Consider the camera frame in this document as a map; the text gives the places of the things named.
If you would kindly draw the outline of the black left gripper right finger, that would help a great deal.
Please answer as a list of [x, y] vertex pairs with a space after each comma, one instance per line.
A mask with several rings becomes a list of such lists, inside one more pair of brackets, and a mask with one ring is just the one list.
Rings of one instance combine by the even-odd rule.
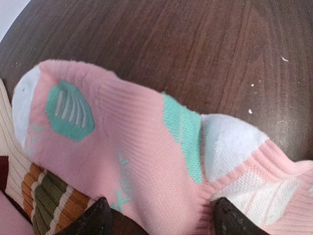
[[225, 197], [215, 201], [213, 219], [216, 235], [268, 235]]

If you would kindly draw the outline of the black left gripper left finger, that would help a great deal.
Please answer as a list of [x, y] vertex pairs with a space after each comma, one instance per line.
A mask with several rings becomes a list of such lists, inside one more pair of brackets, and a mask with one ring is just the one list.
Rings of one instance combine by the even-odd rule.
[[110, 235], [112, 213], [105, 197], [99, 198], [79, 218], [55, 235]]

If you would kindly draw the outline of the pink sock with teal patches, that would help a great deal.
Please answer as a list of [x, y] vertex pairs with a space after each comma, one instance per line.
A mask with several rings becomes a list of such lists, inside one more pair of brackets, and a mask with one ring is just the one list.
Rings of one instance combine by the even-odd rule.
[[17, 84], [16, 138], [31, 162], [151, 235], [212, 235], [227, 198], [271, 235], [313, 232], [313, 163], [292, 162], [240, 119], [200, 115], [83, 62], [48, 60]]

